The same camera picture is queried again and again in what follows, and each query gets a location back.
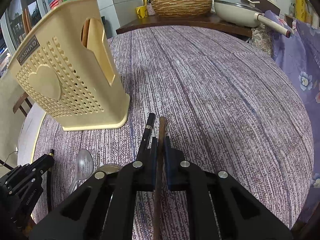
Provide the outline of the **brown wooden chopstick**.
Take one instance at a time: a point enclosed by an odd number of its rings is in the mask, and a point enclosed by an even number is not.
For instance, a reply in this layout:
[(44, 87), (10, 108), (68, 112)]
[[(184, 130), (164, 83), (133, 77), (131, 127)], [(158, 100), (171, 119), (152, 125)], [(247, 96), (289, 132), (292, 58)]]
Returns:
[(161, 218), (161, 194), (162, 194), (162, 172), (163, 172), (163, 147), (165, 138), (165, 117), (159, 119), (158, 147), (157, 147), (157, 168), (154, 198), (153, 216), (153, 240), (160, 239), (160, 218)]

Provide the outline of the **metal spoon wooden handle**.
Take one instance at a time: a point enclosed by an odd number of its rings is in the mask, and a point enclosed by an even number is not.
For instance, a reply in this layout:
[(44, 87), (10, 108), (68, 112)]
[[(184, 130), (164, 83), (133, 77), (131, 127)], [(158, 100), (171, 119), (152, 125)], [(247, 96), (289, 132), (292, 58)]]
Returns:
[(101, 179), (104, 178), (104, 174), (112, 174), (112, 173), (116, 173), (119, 172), (122, 169), (121, 165), (118, 164), (105, 164), (99, 168), (97, 168), (94, 172), (93, 172), (93, 176), (96, 179)]

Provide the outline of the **clear plastic spoon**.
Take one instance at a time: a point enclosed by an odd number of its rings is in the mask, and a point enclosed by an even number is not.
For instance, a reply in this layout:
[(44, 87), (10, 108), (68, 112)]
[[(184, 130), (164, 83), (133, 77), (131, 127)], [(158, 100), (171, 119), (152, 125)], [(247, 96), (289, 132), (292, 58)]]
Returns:
[(94, 163), (92, 155), (88, 150), (81, 149), (76, 157), (75, 174), (67, 195), (70, 195), (73, 192), (78, 181), (85, 180), (91, 176), (93, 167)]

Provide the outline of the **wooden chair with cushion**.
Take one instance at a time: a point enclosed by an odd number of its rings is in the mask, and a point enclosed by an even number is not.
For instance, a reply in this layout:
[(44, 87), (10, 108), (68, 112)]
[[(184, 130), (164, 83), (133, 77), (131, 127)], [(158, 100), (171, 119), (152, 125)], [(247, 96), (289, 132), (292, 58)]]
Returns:
[(29, 95), (24, 92), (20, 98), (17, 100), (17, 102), (15, 103), (15, 105), (12, 108), (12, 111), (14, 114), (16, 114), (16, 112), (18, 110), (20, 110), (22, 112), (22, 114), (26, 117), (27, 116), (27, 111), (23, 108), (23, 103), (26, 103), (27, 106), (31, 109), (33, 104), (31, 103), (31, 101), (29, 100)]

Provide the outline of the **purple striped tablecloth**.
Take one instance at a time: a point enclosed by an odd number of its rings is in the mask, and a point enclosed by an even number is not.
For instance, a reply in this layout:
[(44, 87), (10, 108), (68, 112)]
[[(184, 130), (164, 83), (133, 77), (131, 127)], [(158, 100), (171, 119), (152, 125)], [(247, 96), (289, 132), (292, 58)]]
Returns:
[[(92, 149), (122, 168), (134, 162), (149, 113), (166, 119), (166, 136), (204, 171), (226, 171), (290, 230), (313, 166), (305, 107), (266, 54), (237, 38), (197, 27), (151, 27), (108, 42), (131, 97), (125, 125)], [(190, 239), (187, 197), (161, 196), (162, 239)], [(131, 239), (152, 239), (154, 190), (138, 192)]]

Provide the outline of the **beige plastic utensil holder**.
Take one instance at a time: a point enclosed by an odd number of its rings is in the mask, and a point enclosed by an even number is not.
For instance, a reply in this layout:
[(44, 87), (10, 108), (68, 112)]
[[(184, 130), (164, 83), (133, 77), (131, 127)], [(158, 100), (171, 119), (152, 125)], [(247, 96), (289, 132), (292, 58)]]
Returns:
[[(91, 7), (88, 44), (82, 29)], [(24, 91), (65, 131), (120, 128), (130, 96), (121, 83), (97, 0), (69, 0), (31, 29), (8, 66)]]

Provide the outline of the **sliding glass window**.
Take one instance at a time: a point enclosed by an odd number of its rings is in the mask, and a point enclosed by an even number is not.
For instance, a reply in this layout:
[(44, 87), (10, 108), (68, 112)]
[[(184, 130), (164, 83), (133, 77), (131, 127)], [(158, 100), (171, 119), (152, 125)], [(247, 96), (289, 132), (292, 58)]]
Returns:
[(13, 54), (26, 37), (22, 16), (27, 11), (35, 26), (49, 11), (48, 0), (11, 0), (1, 16), (1, 53)]

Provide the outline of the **purple floral cloth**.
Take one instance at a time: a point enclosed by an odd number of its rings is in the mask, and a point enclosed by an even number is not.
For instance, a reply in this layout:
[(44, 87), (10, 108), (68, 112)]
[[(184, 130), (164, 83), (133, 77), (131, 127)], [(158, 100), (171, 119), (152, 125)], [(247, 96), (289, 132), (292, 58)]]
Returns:
[(289, 38), (272, 29), (272, 59), (297, 90), (311, 121), (314, 143), (313, 174), (310, 191), (299, 219), (307, 222), (319, 203), (319, 29), (300, 20), (290, 27), (268, 10), (264, 16), (291, 31)]

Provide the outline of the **dark wooden counter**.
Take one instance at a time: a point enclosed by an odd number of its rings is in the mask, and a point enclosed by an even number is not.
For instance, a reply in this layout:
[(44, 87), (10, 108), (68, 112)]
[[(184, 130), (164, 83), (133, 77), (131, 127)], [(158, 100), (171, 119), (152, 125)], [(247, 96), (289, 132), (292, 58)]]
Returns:
[(140, 28), (159, 27), (166, 25), (181, 25), (189, 27), (201, 27), (207, 29), (218, 30), (223, 33), (228, 33), (233, 36), (252, 37), (252, 31), (249, 27), (240, 27), (233, 23), (226, 22), (219, 18), (215, 13), (208, 13), (199, 17), (192, 18), (174, 18), (174, 17), (160, 17), (157, 15), (148, 16), (146, 18), (139, 18), (130, 23), (118, 28), (117, 34), (123, 34)]

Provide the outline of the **white pot with lid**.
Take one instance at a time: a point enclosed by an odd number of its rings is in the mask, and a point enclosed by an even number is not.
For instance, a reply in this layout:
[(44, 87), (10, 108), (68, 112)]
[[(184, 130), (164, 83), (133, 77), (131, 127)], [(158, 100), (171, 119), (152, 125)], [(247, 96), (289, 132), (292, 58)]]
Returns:
[(293, 34), (289, 28), (265, 15), (266, 12), (274, 13), (276, 16), (280, 14), (280, 7), (274, 0), (214, 0), (214, 10), (222, 20), (241, 27), (256, 28), (264, 24), (287, 38)]

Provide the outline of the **yellow mug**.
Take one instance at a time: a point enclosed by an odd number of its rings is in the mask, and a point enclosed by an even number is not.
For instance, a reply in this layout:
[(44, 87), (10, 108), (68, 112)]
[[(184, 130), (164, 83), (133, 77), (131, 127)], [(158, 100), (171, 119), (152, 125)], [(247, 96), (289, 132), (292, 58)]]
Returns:
[(148, 6), (143, 5), (140, 7), (136, 7), (136, 15), (139, 19), (148, 17), (149, 16)]

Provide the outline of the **woven basin sink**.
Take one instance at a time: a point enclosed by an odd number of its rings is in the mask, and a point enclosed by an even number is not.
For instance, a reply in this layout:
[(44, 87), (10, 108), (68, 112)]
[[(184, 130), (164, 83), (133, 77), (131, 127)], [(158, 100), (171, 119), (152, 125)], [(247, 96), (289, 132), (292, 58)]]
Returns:
[(213, 0), (152, 0), (156, 15), (172, 18), (189, 18), (211, 12)]

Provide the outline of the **yellow package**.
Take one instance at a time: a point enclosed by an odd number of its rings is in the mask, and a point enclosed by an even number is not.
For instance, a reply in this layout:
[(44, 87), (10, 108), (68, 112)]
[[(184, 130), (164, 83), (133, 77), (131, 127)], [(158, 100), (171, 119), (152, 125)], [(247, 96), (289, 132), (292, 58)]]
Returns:
[(305, 14), (306, 14), (305, 0), (295, 0), (295, 2), (296, 2), (296, 12), (295, 12), (296, 19), (304, 22)]

